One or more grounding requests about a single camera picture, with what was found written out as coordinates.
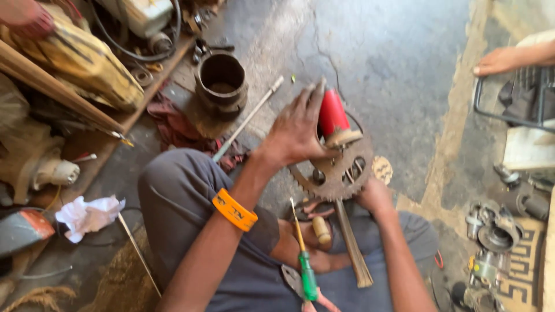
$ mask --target man's right hand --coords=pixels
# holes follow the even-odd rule
[[[374,215],[375,218],[395,211],[391,199],[391,191],[385,183],[376,177],[371,177],[364,184],[362,192],[356,197],[356,202]]]

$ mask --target concrete floor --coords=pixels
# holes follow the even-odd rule
[[[529,0],[499,3],[508,8],[503,12],[512,12],[517,2]],[[466,279],[464,267],[476,248],[465,236],[466,205],[497,182],[491,167],[501,160],[506,131],[504,124],[470,111],[472,67],[488,51],[515,44],[526,29],[540,30],[549,22],[537,26],[537,20],[527,23],[532,13],[516,14],[512,18],[521,26],[509,29],[509,19],[499,11],[487,0],[235,0],[211,22],[205,38],[210,42],[226,37],[236,45],[250,86],[246,111],[279,74],[286,77],[240,137],[252,148],[303,86],[325,75],[339,89],[371,132],[375,153],[393,166],[390,187],[397,192],[398,209],[423,215],[440,232],[451,285]],[[294,84],[289,81],[292,74]],[[485,88],[483,101],[491,109],[500,109],[495,97],[503,80],[493,79]],[[184,109],[192,98],[176,84],[164,93]],[[159,153],[159,138],[147,115],[129,136],[135,148],[121,145],[116,150],[86,200],[116,194],[127,199],[127,206],[138,206],[137,176]],[[261,204],[282,215],[290,194],[301,196],[282,170]],[[136,225],[135,235],[148,258],[140,213],[130,210],[124,216]],[[89,244],[111,241],[110,246],[92,247],[54,239],[30,274],[69,265],[73,270],[21,283],[11,300],[36,286],[65,284],[78,292],[72,302],[62,302],[66,311],[153,310],[157,295],[123,230],[111,225],[85,238]]]

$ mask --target sprocket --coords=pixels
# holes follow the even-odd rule
[[[310,161],[323,174],[323,182],[315,181],[314,177],[305,178],[297,165],[288,166],[293,178],[305,192],[325,201],[351,198],[373,174],[371,167],[374,151],[370,134],[353,114],[346,113],[357,124],[363,136],[347,146],[340,157]]]

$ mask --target crumpled paper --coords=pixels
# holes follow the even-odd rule
[[[95,199],[89,203],[79,196],[56,212],[56,220],[68,226],[69,231],[65,233],[65,237],[72,243],[78,243],[86,233],[97,232],[114,222],[124,207],[125,199],[120,202],[115,195]]]

